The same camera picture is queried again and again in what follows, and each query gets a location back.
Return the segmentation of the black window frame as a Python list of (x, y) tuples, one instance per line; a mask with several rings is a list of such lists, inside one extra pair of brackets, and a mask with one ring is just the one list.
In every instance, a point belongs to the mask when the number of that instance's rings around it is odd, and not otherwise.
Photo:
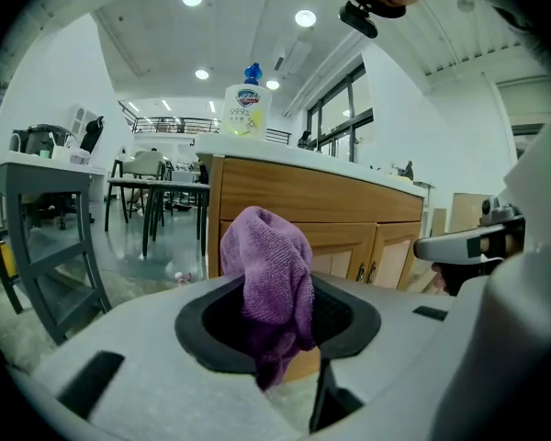
[(308, 109), (306, 148), (358, 163), (373, 134), (374, 109), (361, 62)]

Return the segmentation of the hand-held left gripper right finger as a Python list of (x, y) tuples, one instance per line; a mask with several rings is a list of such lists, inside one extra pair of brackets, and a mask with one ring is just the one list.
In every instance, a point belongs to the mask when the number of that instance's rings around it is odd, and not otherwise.
[(438, 336), (448, 297), (378, 288), (318, 273), (313, 332), (320, 350), (310, 441), (419, 441), (444, 390), (422, 354)]

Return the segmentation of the white soap bottle blue pump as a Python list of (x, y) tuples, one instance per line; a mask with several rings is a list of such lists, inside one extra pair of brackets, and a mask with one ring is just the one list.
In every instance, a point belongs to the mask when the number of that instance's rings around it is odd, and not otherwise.
[(259, 63), (255, 62), (244, 70), (242, 84), (231, 85), (226, 89), (220, 134), (266, 140), (272, 94), (259, 85), (262, 75)]

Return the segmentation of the purple cloth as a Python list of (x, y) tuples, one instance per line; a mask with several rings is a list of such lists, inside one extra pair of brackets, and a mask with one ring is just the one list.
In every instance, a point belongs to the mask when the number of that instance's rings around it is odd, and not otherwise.
[(316, 344), (312, 336), (312, 251), (303, 232), (273, 212), (246, 208), (220, 242), (224, 275), (243, 277), (244, 348), (261, 390), (280, 384), (292, 359)]

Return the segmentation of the white-top dark table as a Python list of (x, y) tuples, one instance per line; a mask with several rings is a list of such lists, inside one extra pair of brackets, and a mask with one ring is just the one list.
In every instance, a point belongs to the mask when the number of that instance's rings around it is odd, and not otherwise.
[[(22, 312), (22, 291), (56, 345), (80, 322), (112, 308), (96, 263), (89, 187), (85, 166), (16, 152), (0, 161), (0, 280), (15, 313)], [(45, 195), (75, 196), (75, 239), (45, 245), (26, 230), (24, 200)]]

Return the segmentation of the wooden sink cabinet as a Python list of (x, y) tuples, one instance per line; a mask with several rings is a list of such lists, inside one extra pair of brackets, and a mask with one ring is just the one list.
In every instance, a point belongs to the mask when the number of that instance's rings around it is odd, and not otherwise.
[(259, 206), (292, 223), (422, 222), (423, 199), (309, 169), (215, 156), (209, 169), (208, 246), (222, 221)]

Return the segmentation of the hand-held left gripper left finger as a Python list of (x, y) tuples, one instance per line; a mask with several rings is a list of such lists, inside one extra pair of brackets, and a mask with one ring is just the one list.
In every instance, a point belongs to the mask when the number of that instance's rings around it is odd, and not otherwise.
[[(175, 320), (220, 277), (129, 300), (44, 359), (32, 375), (10, 370), (18, 389), (58, 434), (84, 441), (298, 441), (302, 434), (250, 375), (220, 374), (178, 342)], [(58, 396), (100, 351), (124, 360), (87, 419)]]

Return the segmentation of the white sink basin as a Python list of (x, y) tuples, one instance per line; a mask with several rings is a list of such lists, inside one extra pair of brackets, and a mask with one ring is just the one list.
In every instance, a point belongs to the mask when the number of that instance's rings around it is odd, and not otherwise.
[(426, 197), (425, 191), (421, 187), (415, 186), (408, 179), (402, 179), (394, 175), (384, 175), (359, 164), (281, 143), (256, 141), (216, 133), (198, 134), (194, 141), (194, 152), (205, 163), (211, 164), (215, 156), (221, 156), (281, 164), (344, 176), (369, 184), (388, 187), (418, 198)]

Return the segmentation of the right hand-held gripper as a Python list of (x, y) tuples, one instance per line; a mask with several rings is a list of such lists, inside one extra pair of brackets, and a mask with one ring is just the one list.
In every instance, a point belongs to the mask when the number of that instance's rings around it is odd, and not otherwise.
[(419, 239), (414, 255), (440, 264), (479, 264), (503, 260), (510, 253), (507, 237), (524, 237), (524, 215), (512, 203), (500, 204), (489, 197), (481, 204), (482, 215), (476, 229)]

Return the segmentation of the grey cushioned chair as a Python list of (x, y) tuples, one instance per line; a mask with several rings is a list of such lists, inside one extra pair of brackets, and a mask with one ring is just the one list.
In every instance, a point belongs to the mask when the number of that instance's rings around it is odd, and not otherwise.
[(125, 190), (129, 189), (131, 194), (134, 191), (140, 191), (142, 194), (144, 187), (127, 187), (113, 184), (114, 180), (128, 179), (155, 179), (164, 178), (166, 170), (166, 161), (161, 152), (157, 150), (139, 151), (133, 156), (128, 157), (125, 153), (121, 153), (115, 160), (112, 166), (112, 171), (107, 180), (107, 196), (105, 208), (104, 231), (109, 230), (109, 218), (111, 209), (111, 200), (113, 198), (113, 190), (116, 188), (119, 193), (120, 205), (122, 209), (123, 219), (126, 223), (129, 222), (129, 208), (127, 195)]

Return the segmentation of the black balcony railing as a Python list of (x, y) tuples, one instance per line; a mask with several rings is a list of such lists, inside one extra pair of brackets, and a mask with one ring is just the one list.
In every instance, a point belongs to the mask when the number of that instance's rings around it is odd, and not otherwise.
[(200, 133), (219, 133), (218, 119), (138, 117), (129, 107), (121, 102), (118, 104), (133, 134), (161, 133), (196, 136)]

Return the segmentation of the black office chair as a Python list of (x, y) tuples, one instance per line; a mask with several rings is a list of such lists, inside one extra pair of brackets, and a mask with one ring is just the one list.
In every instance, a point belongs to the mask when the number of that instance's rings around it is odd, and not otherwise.
[(80, 148), (84, 151), (92, 153), (97, 145), (100, 136), (104, 130), (104, 117), (99, 116), (96, 119), (89, 121), (85, 127), (85, 135), (80, 144)]

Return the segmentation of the blue chair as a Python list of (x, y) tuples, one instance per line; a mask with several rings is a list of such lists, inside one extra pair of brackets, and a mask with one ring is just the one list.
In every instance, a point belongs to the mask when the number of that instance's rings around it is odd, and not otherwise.
[(210, 186), (199, 183), (183, 183), (168, 180), (146, 180), (148, 199), (143, 216), (142, 255), (148, 254), (149, 238), (156, 239), (158, 213), (163, 204), (165, 193), (188, 193), (197, 197), (197, 238), (200, 241), (200, 250), (203, 256), (207, 251), (207, 220)]

